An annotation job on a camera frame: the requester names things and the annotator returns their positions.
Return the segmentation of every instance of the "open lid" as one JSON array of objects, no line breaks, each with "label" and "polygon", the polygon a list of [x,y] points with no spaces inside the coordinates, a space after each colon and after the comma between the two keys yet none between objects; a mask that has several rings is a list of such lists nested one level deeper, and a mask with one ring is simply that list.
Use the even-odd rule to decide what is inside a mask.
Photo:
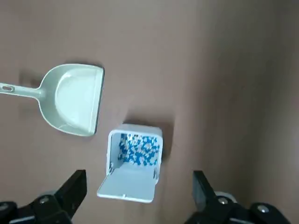
[{"label": "open lid", "polygon": [[99,197],[150,203],[154,199],[156,178],[153,167],[116,168],[106,176]]}]

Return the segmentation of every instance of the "black robotic claw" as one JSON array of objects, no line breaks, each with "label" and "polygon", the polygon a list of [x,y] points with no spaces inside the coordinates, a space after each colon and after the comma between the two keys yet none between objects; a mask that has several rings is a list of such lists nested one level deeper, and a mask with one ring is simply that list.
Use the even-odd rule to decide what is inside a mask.
[{"label": "black robotic claw", "polygon": [[86,171],[77,170],[54,195],[43,195],[21,208],[14,202],[1,202],[0,223],[71,224],[86,194]]},{"label": "black robotic claw", "polygon": [[254,203],[246,209],[230,197],[218,196],[202,171],[193,173],[193,198],[198,211],[186,224],[289,224],[274,206]]}]

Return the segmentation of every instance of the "screw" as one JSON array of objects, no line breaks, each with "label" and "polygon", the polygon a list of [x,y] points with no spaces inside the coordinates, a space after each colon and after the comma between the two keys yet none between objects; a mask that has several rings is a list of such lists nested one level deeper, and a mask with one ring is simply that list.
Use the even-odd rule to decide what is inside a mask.
[{"label": "screw", "polygon": [[4,211],[7,208],[8,208],[8,204],[7,203],[3,203],[2,205],[0,205],[0,211]]},{"label": "screw", "polygon": [[39,203],[40,203],[40,204],[44,204],[44,203],[46,203],[48,200],[49,200],[49,198],[48,198],[47,196],[45,196],[45,197],[43,197],[43,198],[39,201]]},{"label": "screw", "polygon": [[257,209],[260,211],[260,212],[262,212],[262,213],[267,213],[267,212],[269,212],[269,209],[266,207],[266,206],[264,206],[264,205],[259,205],[258,207],[257,207]]},{"label": "screw", "polygon": [[227,204],[227,203],[228,203],[227,199],[224,198],[224,197],[220,197],[220,198],[218,199],[218,201],[219,201],[221,204]]}]

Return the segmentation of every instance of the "dustpan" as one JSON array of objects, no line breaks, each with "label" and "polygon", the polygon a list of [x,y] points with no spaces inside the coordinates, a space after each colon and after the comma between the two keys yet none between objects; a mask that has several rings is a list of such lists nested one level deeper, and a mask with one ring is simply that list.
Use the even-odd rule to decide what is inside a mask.
[{"label": "dustpan", "polygon": [[0,83],[0,93],[34,98],[43,118],[59,131],[96,133],[104,70],[87,64],[62,64],[51,69],[37,88]]}]

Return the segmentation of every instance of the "white plastic box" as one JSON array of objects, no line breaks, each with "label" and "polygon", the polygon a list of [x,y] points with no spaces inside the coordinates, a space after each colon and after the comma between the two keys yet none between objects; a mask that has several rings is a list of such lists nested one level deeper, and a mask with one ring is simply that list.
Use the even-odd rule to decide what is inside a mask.
[{"label": "white plastic box", "polygon": [[123,124],[108,138],[106,178],[98,197],[150,203],[162,161],[163,138],[158,127]]}]

